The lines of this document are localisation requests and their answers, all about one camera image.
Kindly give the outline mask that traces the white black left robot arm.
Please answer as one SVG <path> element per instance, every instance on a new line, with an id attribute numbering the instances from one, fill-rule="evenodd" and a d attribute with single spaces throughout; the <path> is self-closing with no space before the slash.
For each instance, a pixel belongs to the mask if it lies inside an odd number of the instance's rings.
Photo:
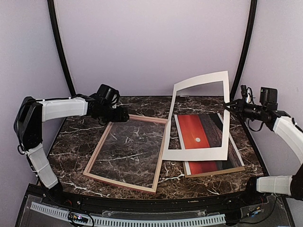
<path id="1" fill-rule="evenodd" d="M 26 155 L 29 164 L 41 184 L 49 191 L 48 198 L 56 206 L 63 206 L 67 196 L 61 192 L 62 185 L 51 168 L 43 147 L 43 123 L 72 116 L 90 116 L 100 123 L 126 122 L 129 120 L 127 108 L 116 106 L 115 100 L 98 99 L 95 94 L 74 97 L 23 99 L 14 122 L 21 154 Z"/>

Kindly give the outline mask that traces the white photo mat board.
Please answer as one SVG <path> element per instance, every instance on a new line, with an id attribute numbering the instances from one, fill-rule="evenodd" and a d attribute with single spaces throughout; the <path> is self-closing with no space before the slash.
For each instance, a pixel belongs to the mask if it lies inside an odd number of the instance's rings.
<path id="1" fill-rule="evenodd" d="M 165 128 L 164 135 L 164 151 L 163 160 L 168 161 L 217 161 L 227 160 L 229 147 L 229 130 L 230 130 L 230 112 L 224 110 L 223 115 L 223 137 L 222 145 L 214 148 L 195 148 L 195 149 L 169 149 L 171 118 L 174 110 L 176 95 L 178 91 L 194 87 L 202 84 L 223 83 L 224 102 L 230 101 L 229 75 L 227 71 L 214 72 L 204 75 L 195 76 L 179 83 L 176 83 L 173 88 L 172 100 L 169 110 L 168 122 Z"/>

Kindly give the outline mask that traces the red sunset photo print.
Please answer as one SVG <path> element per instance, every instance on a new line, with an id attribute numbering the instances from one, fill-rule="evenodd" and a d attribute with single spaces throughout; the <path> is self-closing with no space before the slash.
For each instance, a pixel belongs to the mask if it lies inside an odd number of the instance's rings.
<path id="1" fill-rule="evenodd" d="M 222 144 L 223 118 L 219 113 L 174 115 L 182 148 L 214 148 Z M 200 174 L 244 166 L 232 136 L 228 159 L 224 161 L 184 161 L 188 174 Z"/>

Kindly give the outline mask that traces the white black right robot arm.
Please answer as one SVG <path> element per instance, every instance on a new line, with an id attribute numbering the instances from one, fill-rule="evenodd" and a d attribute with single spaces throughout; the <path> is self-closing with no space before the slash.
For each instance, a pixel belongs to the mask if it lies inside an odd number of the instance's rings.
<path id="1" fill-rule="evenodd" d="M 269 143 L 257 136 L 261 155 L 269 167 L 269 176 L 251 177 L 242 194 L 242 202 L 252 205 L 260 193 L 286 195 L 303 199 L 303 130 L 293 117 L 277 109 L 276 101 L 262 101 L 260 105 L 238 99 L 224 105 L 230 113 L 242 119 L 258 120 L 274 135 Z"/>

